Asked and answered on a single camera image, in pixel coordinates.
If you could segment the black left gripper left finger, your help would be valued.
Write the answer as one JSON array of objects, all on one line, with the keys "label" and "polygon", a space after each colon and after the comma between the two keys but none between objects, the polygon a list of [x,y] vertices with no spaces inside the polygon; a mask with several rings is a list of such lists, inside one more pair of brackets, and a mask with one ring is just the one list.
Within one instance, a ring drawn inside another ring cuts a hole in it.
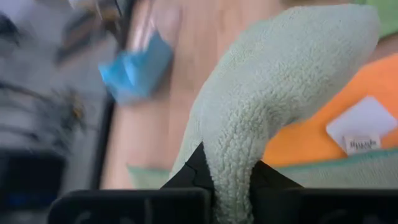
[{"label": "black left gripper left finger", "polygon": [[199,144],[161,188],[70,192],[50,207],[47,224],[210,224],[213,192]]}]

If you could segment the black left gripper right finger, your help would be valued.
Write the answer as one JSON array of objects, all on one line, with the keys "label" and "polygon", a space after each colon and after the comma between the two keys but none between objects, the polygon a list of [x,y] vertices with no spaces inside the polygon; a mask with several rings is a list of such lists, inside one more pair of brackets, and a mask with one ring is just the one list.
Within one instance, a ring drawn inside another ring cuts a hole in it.
[{"label": "black left gripper right finger", "polygon": [[398,224],[398,190],[305,188],[262,161],[250,181],[254,224]]}]

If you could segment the sage green microfiber towel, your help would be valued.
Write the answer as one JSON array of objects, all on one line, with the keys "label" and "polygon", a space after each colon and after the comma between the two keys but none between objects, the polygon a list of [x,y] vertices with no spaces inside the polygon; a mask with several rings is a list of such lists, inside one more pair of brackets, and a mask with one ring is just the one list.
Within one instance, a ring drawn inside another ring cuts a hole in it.
[{"label": "sage green microfiber towel", "polygon": [[211,224],[253,220],[249,178],[266,144],[343,89],[374,51],[379,26],[377,9],[364,4],[292,7],[231,45],[193,104],[170,173],[204,145],[216,195]]}]

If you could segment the blue microfiber towel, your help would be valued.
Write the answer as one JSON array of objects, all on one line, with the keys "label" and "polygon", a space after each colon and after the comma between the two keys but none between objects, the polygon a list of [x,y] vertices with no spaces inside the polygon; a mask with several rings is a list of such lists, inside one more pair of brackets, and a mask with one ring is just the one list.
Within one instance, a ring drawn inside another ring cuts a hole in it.
[{"label": "blue microfiber towel", "polygon": [[173,48],[156,31],[146,49],[121,52],[111,63],[99,65],[98,70],[115,101],[130,104],[152,96],[173,56]]}]

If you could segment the orange microfiber towel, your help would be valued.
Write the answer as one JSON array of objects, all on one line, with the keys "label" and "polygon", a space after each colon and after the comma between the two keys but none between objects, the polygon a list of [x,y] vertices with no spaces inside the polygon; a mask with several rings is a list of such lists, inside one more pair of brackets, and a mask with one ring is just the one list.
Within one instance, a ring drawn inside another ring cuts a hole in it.
[{"label": "orange microfiber towel", "polygon": [[365,96],[373,96],[398,119],[398,54],[364,66],[310,119],[292,124],[267,144],[262,160],[274,167],[309,164],[346,155],[326,133],[327,124]]}]

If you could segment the lime green microfiber towel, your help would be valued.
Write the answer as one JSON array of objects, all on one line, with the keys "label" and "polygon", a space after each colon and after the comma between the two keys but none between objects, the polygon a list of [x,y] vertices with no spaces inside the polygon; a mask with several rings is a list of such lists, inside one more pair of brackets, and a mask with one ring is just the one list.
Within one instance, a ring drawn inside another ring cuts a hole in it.
[{"label": "lime green microfiber towel", "polygon": [[356,4],[374,6],[381,22],[380,38],[398,33],[398,0],[353,0]]}]

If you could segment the white tag on orange towel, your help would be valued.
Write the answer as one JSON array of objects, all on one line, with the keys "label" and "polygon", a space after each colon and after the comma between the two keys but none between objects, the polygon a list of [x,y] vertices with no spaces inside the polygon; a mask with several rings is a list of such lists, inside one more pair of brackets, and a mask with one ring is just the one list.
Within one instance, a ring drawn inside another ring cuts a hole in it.
[{"label": "white tag on orange towel", "polygon": [[372,96],[350,107],[326,126],[326,132],[344,152],[353,154],[381,148],[381,138],[398,127],[398,120]]}]

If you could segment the black perforated computer case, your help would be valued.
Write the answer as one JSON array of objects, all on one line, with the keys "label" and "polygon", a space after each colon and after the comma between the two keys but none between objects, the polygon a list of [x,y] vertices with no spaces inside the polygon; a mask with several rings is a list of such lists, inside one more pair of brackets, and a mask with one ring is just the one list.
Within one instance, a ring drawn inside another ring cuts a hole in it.
[{"label": "black perforated computer case", "polygon": [[0,151],[0,213],[49,207],[64,168],[65,159],[49,152]]}]

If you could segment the black metal table frame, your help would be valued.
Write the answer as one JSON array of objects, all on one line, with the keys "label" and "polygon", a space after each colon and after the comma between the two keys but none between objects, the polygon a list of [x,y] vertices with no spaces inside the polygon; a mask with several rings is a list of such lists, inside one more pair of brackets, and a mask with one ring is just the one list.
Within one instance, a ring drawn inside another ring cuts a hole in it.
[{"label": "black metal table frame", "polygon": [[[137,0],[126,0],[126,6],[121,18],[121,31],[117,38],[118,46],[114,52],[117,56],[127,46],[132,12],[135,8]],[[98,138],[96,142],[96,154],[93,163],[93,171],[90,179],[89,189],[98,190],[101,187],[104,162],[106,159],[107,145],[109,140],[109,132],[113,120],[115,100],[110,92],[107,92],[106,101],[103,110],[103,119],[99,128]]]}]

